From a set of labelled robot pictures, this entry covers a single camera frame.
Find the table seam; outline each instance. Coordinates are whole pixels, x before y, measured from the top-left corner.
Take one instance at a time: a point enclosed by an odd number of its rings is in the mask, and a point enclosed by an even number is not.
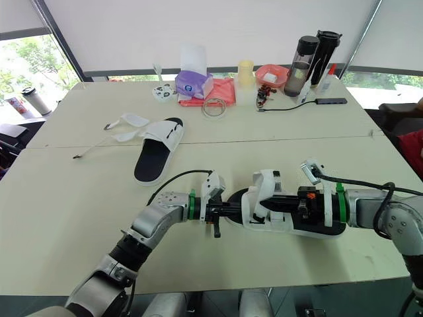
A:
[[[355,137],[384,137],[384,135],[346,135],[339,137],[298,137],[293,139],[264,139],[264,140],[242,140],[242,141],[214,141],[214,142],[190,142],[190,143],[179,143],[181,145],[195,145],[195,144],[220,144],[220,143],[249,143],[249,142],[271,142],[271,141],[300,141],[300,140],[326,140],[326,139],[349,139]],[[113,145],[97,145],[96,147],[139,147],[142,144],[113,144]],[[90,147],[91,145],[70,145],[60,147],[27,147],[25,149],[73,149],[81,147]]]

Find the red clothing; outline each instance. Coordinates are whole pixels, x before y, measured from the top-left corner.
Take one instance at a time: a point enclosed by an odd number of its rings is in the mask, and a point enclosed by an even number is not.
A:
[[[403,155],[417,175],[422,178],[423,158],[421,153],[423,149],[423,129],[400,135],[398,138],[400,140],[399,145],[401,150],[403,150]]]

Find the black tumbler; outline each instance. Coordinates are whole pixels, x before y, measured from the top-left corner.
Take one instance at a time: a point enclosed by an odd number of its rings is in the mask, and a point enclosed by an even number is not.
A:
[[[317,38],[320,40],[320,43],[307,76],[307,80],[309,80],[311,76],[312,86],[317,85],[322,78],[335,48],[339,46],[341,36],[342,34],[331,31],[317,31]]]

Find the green ring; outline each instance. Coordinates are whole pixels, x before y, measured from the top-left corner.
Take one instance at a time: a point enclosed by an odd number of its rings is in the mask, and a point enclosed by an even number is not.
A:
[[[190,214],[188,219],[190,220],[194,220],[194,206],[196,203],[196,191],[195,190],[191,190],[190,192]]]
[[[339,201],[339,220],[341,223],[346,223],[345,190],[341,183],[336,183],[336,192],[338,193]]]

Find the tissue box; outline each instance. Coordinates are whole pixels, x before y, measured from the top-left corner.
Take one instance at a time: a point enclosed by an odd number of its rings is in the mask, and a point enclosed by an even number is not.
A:
[[[175,79],[176,91],[189,97],[204,99],[213,89],[213,75],[203,76],[194,71],[181,71]]]

